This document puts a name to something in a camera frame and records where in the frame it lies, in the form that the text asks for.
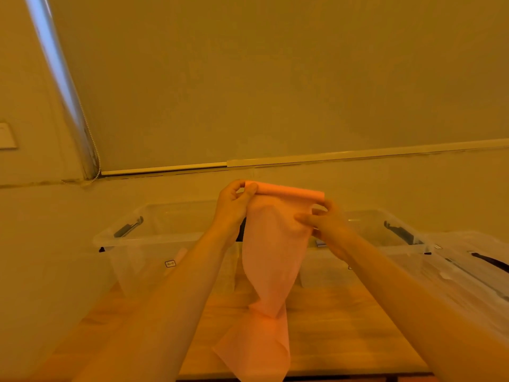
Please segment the forearm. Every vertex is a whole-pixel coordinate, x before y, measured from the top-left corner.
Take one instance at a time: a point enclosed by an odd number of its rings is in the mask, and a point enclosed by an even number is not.
[[[75,380],[175,380],[220,269],[225,243],[220,231],[207,231]]]
[[[342,239],[347,263],[441,381],[509,380],[509,349],[496,337],[359,236]]]

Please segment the light switch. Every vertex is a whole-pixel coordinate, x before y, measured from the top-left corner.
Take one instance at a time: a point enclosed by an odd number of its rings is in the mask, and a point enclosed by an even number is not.
[[[0,149],[16,149],[16,141],[8,123],[0,123]]]

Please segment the roller blind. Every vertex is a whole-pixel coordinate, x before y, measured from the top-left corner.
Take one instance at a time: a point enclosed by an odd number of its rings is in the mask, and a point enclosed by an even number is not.
[[[104,170],[509,137],[509,0],[48,0]]]

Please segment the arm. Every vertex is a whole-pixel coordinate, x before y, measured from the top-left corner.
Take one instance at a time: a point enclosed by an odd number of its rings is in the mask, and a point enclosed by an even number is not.
[[[509,380],[509,348],[424,289],[396,263],[353,232],[334,202],[296,214],[314,236],[346,261],[442,382]]]
[[[210,229],[150,299],[119,329],[76,382],[173,381],[177,378],[227,248],[239,233],[256,184],[228,185]]]

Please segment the pink sheet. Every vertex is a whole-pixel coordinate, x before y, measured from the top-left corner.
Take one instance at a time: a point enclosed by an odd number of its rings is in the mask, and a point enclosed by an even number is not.
[[[252,182],[246,181],[246,187]],[[311,213],[324,194],[258,184],[247,207],[244,271],[259,300],[216,344],[214,351],[242,382],[280,382],[290,364],[286,300],[304,258],[311,228],[294,220]]]

